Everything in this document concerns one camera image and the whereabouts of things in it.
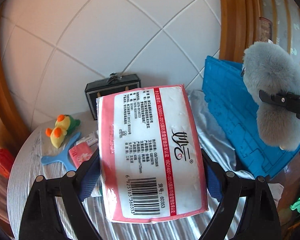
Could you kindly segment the yellow duck plush toy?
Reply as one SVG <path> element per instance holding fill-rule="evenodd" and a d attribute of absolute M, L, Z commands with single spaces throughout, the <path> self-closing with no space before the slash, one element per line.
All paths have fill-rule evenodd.
<path fill-rule="evenodd" d="M 60 114 L 57 116 L 54 128 L 47 128 L 45 134 L 50 138 L 53 147 L 60 148 L 65 137 L 70 135 L 80 124 L 79 119 L 74 119 L 71 115 Z"/>

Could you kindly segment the blue plastic storage bin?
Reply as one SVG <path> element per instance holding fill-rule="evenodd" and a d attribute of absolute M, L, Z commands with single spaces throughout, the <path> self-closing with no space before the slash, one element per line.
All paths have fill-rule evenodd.
<path fill-rule="evenodd" d="M 266 145 L 258 134 L 257 103 L 241 77 L 242 64 L 205 59 L 203 92 L 208 109 L 247 171 L 254 176 L 274 178 L 299 152 Z"/>

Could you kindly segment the black gift box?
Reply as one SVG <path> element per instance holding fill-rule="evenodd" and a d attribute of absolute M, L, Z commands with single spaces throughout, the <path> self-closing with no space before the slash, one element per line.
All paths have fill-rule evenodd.
<path fill-rule="evenodd" d="M 85 96 L 93 119 L 97 120 L 97 98 L 140 87 L 141 80 L 136 74 L 120 75 L 111 73 L 106 79 L 88 83 L 85 87 Z"/>

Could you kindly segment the wooden door frame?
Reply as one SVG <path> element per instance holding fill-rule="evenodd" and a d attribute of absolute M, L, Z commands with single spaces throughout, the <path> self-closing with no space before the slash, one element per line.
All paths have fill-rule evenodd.
<path fill-rule="evenodd" d="M 242 62 L 245 49 L 261 38 L 261 16 L 261 0 L 221 0 L 221 60 Z"/>

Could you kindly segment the grey fluffy plush toy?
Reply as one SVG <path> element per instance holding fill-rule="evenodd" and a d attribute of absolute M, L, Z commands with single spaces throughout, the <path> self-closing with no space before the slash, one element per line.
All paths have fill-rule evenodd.
<path fill-rule="evenodd" d="M 277 44 L 255 42 L 244 51 L 243 82 L 258 104 L 257 128 L 262 141 L 273 147 L 294 151 L 300 145 L 300 119 L 283 107 L 263 102 L 268 96 L 291 92 L 300 95 L 300 65 Z"/>

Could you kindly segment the red bag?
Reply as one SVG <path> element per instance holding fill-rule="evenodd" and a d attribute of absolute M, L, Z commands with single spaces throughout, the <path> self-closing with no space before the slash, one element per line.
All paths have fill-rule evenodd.
<path fill-rule="evenodd" d="M 15 157 L 5 148 L 0 148 L 0 174 L 9 178 Z"/>

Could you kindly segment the small white box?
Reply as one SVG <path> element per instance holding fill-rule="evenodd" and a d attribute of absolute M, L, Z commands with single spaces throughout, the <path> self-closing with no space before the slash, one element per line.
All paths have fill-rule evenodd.
<path fill-rule="evenodd" d="M 76 141 L 76 145 L 82 144 L 82 143 L 86 143 L 88 146 L 92 146 L 94 144 L 98 143 L 98 134 L 97 132 L 92 132 L 88 135 L 86 135 L 85 137 L 79 139 L 78 141 Z"/>

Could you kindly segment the striped silver tablecloth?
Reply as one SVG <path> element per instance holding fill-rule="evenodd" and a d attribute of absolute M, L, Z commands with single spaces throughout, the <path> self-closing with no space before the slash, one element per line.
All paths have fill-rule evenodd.
<path fill-rule="evenodd" d="M 98 103 L 98 148 L 60 178 L 35 178 L 23 210 L 20 239 L 67 239 L 57 210 L 62 198 L 78 239 L 100 239 L 83 202 L 102 182 L 106 219 L 154 228 L 218 207 L 201 239 L 225 239 L 237 204 L 245 198 L 234 239 L 281 239 L 266 181 L 239 177 L 210 159 L 199 145 L 183 86 L 134 89 Z"/>

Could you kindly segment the pink white tissue pack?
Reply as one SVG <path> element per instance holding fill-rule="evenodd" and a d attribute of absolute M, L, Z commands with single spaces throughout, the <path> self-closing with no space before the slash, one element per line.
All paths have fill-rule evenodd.
<path fill-rule="evenodd" d="M 203 159 L 183 85 L 99 98 L 98 136 L 109 221 L 157 223 L 207 211 Z"/>

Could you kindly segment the blue plastic boomerang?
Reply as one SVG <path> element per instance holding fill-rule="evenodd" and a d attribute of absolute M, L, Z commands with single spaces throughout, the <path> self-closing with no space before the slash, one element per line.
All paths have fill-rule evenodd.
<path fill-rule="evenodd" d="M 74 146 L 74 144 L 80 139 L 81 132 L 77 132 L 74 134 L 67 145 L 61 150 L 61 152 L 55 156 L 43 156 L 41 158 L 41 163 L 43 165 L 48 165 L 52 163 L 62 163 L 66 170 L 69 171 L 76 171 L 77 168 L 74 166 L 74 163 L 69 155 L 69 150 Z"/>

